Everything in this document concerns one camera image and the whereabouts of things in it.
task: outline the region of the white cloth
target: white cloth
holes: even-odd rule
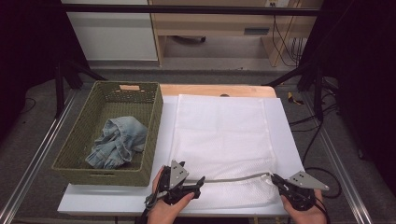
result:
[[[251,207],[275,199],[267,178],[209,183],[275,172],[264,107],[262,98],[179,95],[170,161],[186,162],[188,180],[206,177],[200,198],[187,209]]]

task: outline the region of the white table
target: white table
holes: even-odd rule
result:
[[[304,168],[280,100],[277,98],[264,99],[272,144],[276,154],[276,173],[287,178]],[[177,96],[163,94],[163,114],[151,180],[162,165],[169,165],[167,163],[172,145],[176,109]],[[143,188],[69,184],[58,211],[72,216],[140,216],[145,209],[144,201],[150,193],[151,185]],[[180,213],[184,217],[273,217],[286,214],[280,198],[275,203],[262,207],[183,210]]]

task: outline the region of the crumpled denim clothing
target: crumpled denim clothing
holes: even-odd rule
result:
[[[134,117],[108,119],[85,161],[96,169],[115,169],[143,151],[147,133],[148,128]]]

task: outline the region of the gray floor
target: gray floor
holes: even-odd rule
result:
[[[194,83],[194,84],[243,84],[261,85],[285,74],[292,67],[281,64],[279,67],[269,66],[265,51],[259,38],[241,37],[213,37],[205,43],[189,42],[170,38],[166,48],[164,64],[161,68],[151,65],[137,66],[136,69],[97,69],[96,71],[111,80],[159,81],[160,83]],[[85,82],[93,82],[89,77],[82,76]],[[310,92],[301,95],[295,88],[298,78],[293,78],[276,87],[276,94],[282,100],[286,115],[290,122],[310,116],[307,106]],[[51,171],[50,166],[57,155],[59,148],[78,115],[89,88],[81,90],[78,98],[64,122],[55,141],[51,144],[46,159],[36,174],[29,191],[15,215],[15,223],[61,223],[61,220],[79,220],[73,223],[113,223],[113,217],[70,217],[59,214],[57,206],[62,199],[67,181]],[[296,100],[304,100],[305,105],[298,105],[288,101],[289,92]],[[47,130],[50,128],[55,115],[56,102],[53,81],[33,87],[27,97],[35,99],[26,101],[26,109],[33,106],[28,112],[22,113],[15,123],[8,138],[0,145],[0,207],[4,207],[7,199],[17,187]],[[332,96],[324,99],[326,105],[335,103]],[[292,126],[293,137],[301,155],[304,154],[316,126],[314,121]],[[369,161],[359,159],[357,149],[351,139],[348,129],[342,118],[333,111],[326,115],[324,129],[321,131],[330,136],[333,147],[336,149],[350,175],[356,191],[367,208],[373,223],[396,223],[395,197],[385,186],[374,165]],[[329,160],[325,142],[317,137],[306,163],[308,166],[317,166],[335,173],[332,162]],[[316,178],[330,185],[328,194],[336,193],[337,186],[332,177],[313,172]],[[332,223],[359,223],[350,208],[350,201],[345,194],[336,199],[325,199],[325,203],[332,218]],[[131,217],[121,217],[120,221],[132,222]],[[285,218],[277,222],[274,218],[260,218],[260,223],[282,223]]]

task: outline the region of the white cabinet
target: white cabinet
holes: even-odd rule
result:
[[[64,4],[147,5],[147,0],[62,0]],[[89,62],[158,61],[148,13],[68,12]]]

